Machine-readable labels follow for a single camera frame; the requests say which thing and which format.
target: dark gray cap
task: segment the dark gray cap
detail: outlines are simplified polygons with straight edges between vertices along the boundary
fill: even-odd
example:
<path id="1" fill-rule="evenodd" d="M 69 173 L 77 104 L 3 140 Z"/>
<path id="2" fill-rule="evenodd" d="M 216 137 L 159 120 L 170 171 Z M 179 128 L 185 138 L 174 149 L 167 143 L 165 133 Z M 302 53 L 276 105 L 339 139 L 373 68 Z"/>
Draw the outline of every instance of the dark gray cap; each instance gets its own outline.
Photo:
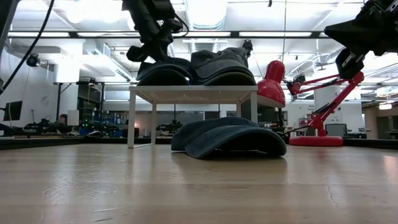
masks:
<path id="1" fill-rule="evenodd" d="M 186 151 L 196 159 L 204 159 L 215 150 L 258 150 L 270 156 L 283 156 L 286 145 L 276 133 L 238 117 L 186 124 L 172 138 L 172 151 Z"/>

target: red lamp base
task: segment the red lamp base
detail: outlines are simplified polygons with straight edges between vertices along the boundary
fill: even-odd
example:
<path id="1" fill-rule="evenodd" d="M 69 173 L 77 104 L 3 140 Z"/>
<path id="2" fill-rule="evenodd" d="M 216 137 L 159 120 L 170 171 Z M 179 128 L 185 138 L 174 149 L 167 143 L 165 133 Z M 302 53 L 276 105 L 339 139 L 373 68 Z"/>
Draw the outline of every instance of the red lamp base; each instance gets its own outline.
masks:
<path id="1" fill-rule="evenodd" d="M 343 138 L 338 136 L 299 136 L 289 139 L 291 146 L 318 146 L 339 147 L 343 146 Z"/>

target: black cable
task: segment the black cable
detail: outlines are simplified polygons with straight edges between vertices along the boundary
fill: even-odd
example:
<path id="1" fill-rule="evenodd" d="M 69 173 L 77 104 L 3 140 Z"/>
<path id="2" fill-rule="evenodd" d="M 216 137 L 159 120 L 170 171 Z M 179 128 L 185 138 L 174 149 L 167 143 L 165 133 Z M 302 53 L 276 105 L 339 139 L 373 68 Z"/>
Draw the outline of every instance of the black cable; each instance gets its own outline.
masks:
<path id="1" fill-rule="evenodd" d="M 24 57 L 22 58 L 22 60 L 19 62 L 18 66 L 15 68 L 15 70 L 13 71 L 13 73 L 11 74 L 10 78 L 7 80 L 6 84 L 4 84 L 3 86 L 3 92 L 6 90 L 6 88 L 10 85 L 10 83 L 12 82 L 12 80 L 14 79 L 15 75 L 18 73 L 19 69 L 21 69 L 22 65 L 24 64 L 24 62 L 26 61 L 26 59 L 29 57 L 30 53 L 33 51 L 33 48 L 36 46 L 37 42 L 39 41 L 39 39 L 41 38 L 43 31 L 45 29 L 45 26 L 47 25 L 47 22 L 49 21 L 50 18 L 50 14 L 52 11 L 52 8 L 54 6 L 54 1 L 55 0 L 51 0 L 50 5 L 49 5 L 49 9 L 47 11 L 47 14 L 45 15 L 44 21 L 43 21 L 43 25 L 39 30 L 39 33 L 37 34 L 37 37 L 35 38 L 35 40 L 33 41 L 32 45 L 29 47 L 28 51 L 26 52 L 26 54 L 24 55 Z"/>
<path id="2" fill-rule="evenodd" d="M 189 33 L 189 27 L 188 27 L 188 25 L 187 25 L 187 24 L 184 22 L 184 20 L 182 20 L 181 17 L 178 16 L 177 14 L 175 14 L 175 17 L 178 19 L 178 21 L 180 21 L 180 22 L 187 28 L 187 32 L 186 32 L 184 35 L 182 35 L 181 37 L 176 37 L 176 39 L 182 38 L 182 37 L 186 37 L 186 36 L 188 35 L 188 33 Z"/>
<path id="3" fill-rule="evenodd" d="M 293 130 L 291 130 L 291 131 L 287 131 L 287 132 L 284 133 L 284 134 L 289 134 L 289 133 L 292 133 L 292 132 L 294 132 L 294 131 L 298 131 L 298 130 L 300 130 L 300 129 L 309 128 L 309 127 L 310 127 L 310 126 L 307 125 L 307 126 L 304 126 L 304 127 L 301 127 L 301 128 L 296 128 L 296 129 L 293 129 Z"/>

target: robotic arm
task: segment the robotic arm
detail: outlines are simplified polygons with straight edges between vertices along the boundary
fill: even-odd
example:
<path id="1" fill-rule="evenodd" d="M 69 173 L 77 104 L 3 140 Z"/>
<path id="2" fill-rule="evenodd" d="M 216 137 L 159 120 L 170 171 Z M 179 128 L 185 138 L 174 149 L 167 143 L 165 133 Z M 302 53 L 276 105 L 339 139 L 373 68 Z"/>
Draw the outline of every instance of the robotic arm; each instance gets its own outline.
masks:
<path id="1" fill-rule="evenodd" d="M 167 46 L 173 42 L 172 33 L 182 30 L 182 20 L 175 14 L 170 0 L 123 0 L 122 10 L 130 12 L 134 29 L 138 30 L 144 44 L 130 47 L 127 58 L 143 62 L 151 56 L 155 61 L 164 61 Z"/>
<path id="2" fill-rule="evenodd" d="M 352 79 L 369 51 L 398 52 L 398 0 L 369 0 L 355 19 L 327 26 L 325 34 L 346 47 L 336 65 L 340 78 Z"/>

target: wood grain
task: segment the wood grain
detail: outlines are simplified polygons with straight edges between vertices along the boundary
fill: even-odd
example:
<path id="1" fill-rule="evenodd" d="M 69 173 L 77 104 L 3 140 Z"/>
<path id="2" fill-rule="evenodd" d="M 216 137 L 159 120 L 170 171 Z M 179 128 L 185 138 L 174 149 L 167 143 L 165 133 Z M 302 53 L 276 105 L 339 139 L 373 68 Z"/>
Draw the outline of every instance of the wood grain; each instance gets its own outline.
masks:
<path id="1" fill-rule="evenodd" d="M 210 161 L 167 145 L 0 151 L 0 223 L 397 223 L 397 157 L 354 147 Z"/>

